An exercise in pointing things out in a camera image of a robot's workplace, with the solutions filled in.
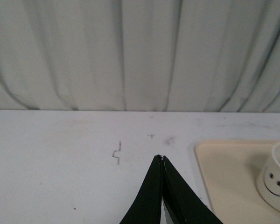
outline pencil mark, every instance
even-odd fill
[[[170,146],[175,143],[175,136],[169,137],[164,141],[164,144]]]
[[[113,158],[117,158],[117,164],[118,164],[118,165],[119,165],[120,158],[117,157],[117,156],[115,156],[115,153],[116,153],[116,152],[120,152],[120,151],[121,151],[121,141],[119,141],[119,149],[118,149],[118,150],[115,150],[115,151],[113,152],[113,154],[112,154],[112,157],[113,157]]]

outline curtain fold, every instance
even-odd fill
[[[280,0],[0,0],[0,109],[280,112]]]

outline white ceramic cup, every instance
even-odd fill
[[[263,199],[280,211],[280,142],[273,146],[257,178],[257,188]]]

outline table surface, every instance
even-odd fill
[[[118,224],[156,154],[209,206],[194,146],[214,139],[280,140],[280,113],[0,110],[0,223]]]

